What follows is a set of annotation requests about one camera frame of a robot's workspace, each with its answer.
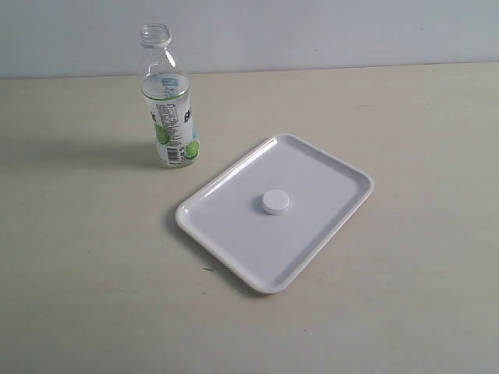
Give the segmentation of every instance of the plastic bottle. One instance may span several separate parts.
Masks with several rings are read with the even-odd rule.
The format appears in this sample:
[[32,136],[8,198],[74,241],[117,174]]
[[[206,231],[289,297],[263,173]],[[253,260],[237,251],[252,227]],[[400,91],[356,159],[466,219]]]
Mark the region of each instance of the plastic bottle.
[[169,168],[190,165],[199,155],[200,141],[190,108],[190,81],[168,49],[172,36],[162,23],[140,30],[146,57],[142,65],[142,93],[156,132],[156,149]]

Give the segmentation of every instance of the rectangular tray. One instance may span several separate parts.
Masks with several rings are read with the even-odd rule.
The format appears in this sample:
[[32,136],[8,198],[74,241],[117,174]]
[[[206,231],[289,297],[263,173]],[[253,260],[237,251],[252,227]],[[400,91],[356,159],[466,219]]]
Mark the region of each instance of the rectangular tray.
[[[289,196],[280,216],[261,205],[272,189]],[[176,221],[250,287],[270,294],[296,278],[372,191],[366,173],[279,134],[189,197]]]

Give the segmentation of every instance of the tray rim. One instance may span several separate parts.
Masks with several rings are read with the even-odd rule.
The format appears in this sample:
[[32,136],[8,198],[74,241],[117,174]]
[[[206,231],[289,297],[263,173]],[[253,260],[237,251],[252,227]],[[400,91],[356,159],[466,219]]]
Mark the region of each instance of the tray rim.
[[[216,243],[211,242],[209,235],[204,234],[202,231],[197,231],[186,224],[182,217],[184,216],[185,206],[188,206],[191,202],[199,199],[201,196],[205,196],[207,191],[210,191],[215,187],[218,183],[222,182],[229,176],[234,170],[236,170],[241,165],[244,165],[248,160],[258,154],[263,148],[268,146],[274,140],[278,140],[280,138],[293,138],[296,141],[299,141],[310,148],[314,149],[316,152],[322,153],[323,155],[331,158],[333,161],[338,162],[339,164],[343,164],[347,168],[355,171],[356,173],[362,175],[369,183],[369,188],[366,192],[360,196],[360,198],[356,201],[355,205],[349,210],[342,219],[334,226],[317,244],[317,246],[310,252],[310,254],[279,284],[275,286],[271,286],[269,284],[265,284],[259,281],[259,279],[255,279],[252,277],[252,274],[248,274],[245,271],[244,266],[238,265],[238,262],[235,260],[231,260],[230,255],[221,248]],[[290,133],[282,132],[271,136],[264,140],[261,144],[253,148],[249,153],[245,156],[239,158],[234,164],[223,170],[219,175],[214,177],[211,181],[209,181],[206,185],[203,185],[200,189],[198,189],[194,194],[192,194],[189,198],[184,200],[179,204],[176,212],[175,212],[175,221],[177,225],[184,230],[191,238],[193,238],[196,242],[198,242],[204,249],[206,249],[213,257],[218,259],[221,263],[223,263],[227,268],[230,269],[237,277],[243,280],[246,284],[248,284],[253,290],[260,292],[262,294],[274,294],[279,291],[283,291],[286,289],[298,275],[305,269],[305,267],[312,261],[312,259],[321,251],[321,249],[331,240],[331,238],[338,232],[340,228],[349,220],[349,218],[360,208],[360,206],[366,201],[366,199],[370,196],[370,194],[374,190],[374,180],[364,171],[359,170],[358,168],[353,167],[351,164],[344,162],[343,160],[338,159],[335,156],[332,156],[328,152],[323,151],[320,148],[317,148],[311,143],[299,138]]]

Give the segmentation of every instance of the white wall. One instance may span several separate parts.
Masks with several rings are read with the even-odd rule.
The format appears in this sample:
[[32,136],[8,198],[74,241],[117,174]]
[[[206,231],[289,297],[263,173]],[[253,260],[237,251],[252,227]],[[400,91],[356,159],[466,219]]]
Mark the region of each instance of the white wall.
[[194,72],[499,60],[498,0],[6,0],[0,77],[136,73],[167,23]]

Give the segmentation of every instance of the white bottle cap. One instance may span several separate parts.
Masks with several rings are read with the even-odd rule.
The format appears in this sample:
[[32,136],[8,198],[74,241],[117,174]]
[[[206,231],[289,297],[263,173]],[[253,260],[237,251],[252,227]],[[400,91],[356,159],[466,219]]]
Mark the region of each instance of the white bottle cap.
[[264,193],[262,207],[273,216],[281,215],[289,208],[289,196],[280,189],[271,189]]

